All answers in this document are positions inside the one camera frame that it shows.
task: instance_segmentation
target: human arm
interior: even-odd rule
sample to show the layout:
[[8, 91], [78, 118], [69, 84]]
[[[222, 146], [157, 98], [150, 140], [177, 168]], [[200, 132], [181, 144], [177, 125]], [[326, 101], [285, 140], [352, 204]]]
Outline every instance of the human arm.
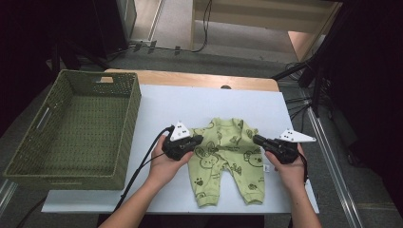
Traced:
[[[302, 147], [298, 145], [298, 151], [303, 155]], [[281, 164], [276, 156], [266, 151], [267, 159], [276, 167], [281, 180], [291, 199], [291, 216], [294, 228], [317, 228], [320, 225], [317, 214], [308, 199], [304, 183], [304, 164], [298, 157], [291, 164]]]
[[[151, 153], [151, 158], [163, 153], [164, 140], [165, 136], [162, 135]], [[138, 227], [152, 199], [175, 177], [178, 170], [189, 162], [192, 155], [193, 152], [186, 153], [180, 161], [171, 160], [166, 155], [152, 160], [144, 184], [100, 227]]]

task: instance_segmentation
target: plastic basket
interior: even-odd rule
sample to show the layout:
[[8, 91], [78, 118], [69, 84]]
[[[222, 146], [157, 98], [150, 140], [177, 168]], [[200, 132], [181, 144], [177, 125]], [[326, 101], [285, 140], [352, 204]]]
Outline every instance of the plastic basket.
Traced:
[[61, 71], [4, 177], [33, 189], [123, 189], [140, 100], [135, 73]]

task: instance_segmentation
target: white tabletop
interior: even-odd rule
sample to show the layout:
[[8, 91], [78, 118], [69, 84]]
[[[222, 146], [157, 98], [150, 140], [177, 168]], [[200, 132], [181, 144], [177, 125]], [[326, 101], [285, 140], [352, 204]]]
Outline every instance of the white tabletop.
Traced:
[[[287, 107], [280, 92], [231, 90], [167, 85], [141, 85], [142, 100], [126, 175], [126, 184], [138, 168], [149, 146], [165, 127], [182, 121], [188, 128], [205, 127], [215, 118], [239, 118], [259, 130], [267, 138], [278, 137], [292, 129]], [[289, 198], [278, 173], [270, 165], [265, 173], [263, 204], [246, 205], [228, 171], [221, 176], [221, 193], [217, 206], [198, 207], [187, 166], [154, 198], [150, 214], [270, 214], [290, 213]], [[144, 182], [149, 170], [145, 166], [134, 181], [131, 196]], [[306, 185], [309, 199], [318, 213], [310, 182]], [[42, 208], [49, 213], [110, 213], [122, 191], [51, 190]]]

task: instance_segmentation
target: human hand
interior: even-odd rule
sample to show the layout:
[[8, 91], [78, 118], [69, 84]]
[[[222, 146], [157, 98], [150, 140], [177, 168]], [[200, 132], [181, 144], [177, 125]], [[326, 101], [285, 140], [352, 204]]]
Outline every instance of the human hand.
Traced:
[[[297, 149], [299, 153], [304, 155], [302, 147], [300, 144], [297, 145]], [[301, 160], [301, 157], [298, 157], [293, 163], [289, 164], [281, 164], [276, 156], [269, 151], [265, 152], [265, 156], [267, 159], [276, 167], [281, 180], [285, 186], [285, 188], [292, 192], [294, 190], [298, 190], [301, 187], [305, 189], [304, 183], [304, 164]]]
[[151, 153], [151, 158], [155, 158], [159, 155], [161, 156], [151, 161], [150, 171], [147, 178], [147, 181], [157, 184], [159, 188], [163, 188], [167, 183], [169, 183], [175, 177], [178, 170], [184, 164], [188, 163], [193, 155], [193, 152], [188, 152], [180, 161], [174, 161], [166, 157], [166, 155], [162, 155], [165, 137], [165, 135], [162, 135], [158, 139], [157, 145]]

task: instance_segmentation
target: baby clothing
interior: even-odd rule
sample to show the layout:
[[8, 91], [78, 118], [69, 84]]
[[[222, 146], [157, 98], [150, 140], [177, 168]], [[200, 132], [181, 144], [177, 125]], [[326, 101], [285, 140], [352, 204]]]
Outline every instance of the baby clothing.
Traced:
[[217, 205], [223, 168], [231, 173], [246, 203], [262, 203], [263, 160], [259, 146], [252, 141], [258, 130], [240, 119], [220, 118], [213, 119], [206, 128], [190, 130], [193, 135], [203, 136], [188, 163], [198, 205]]

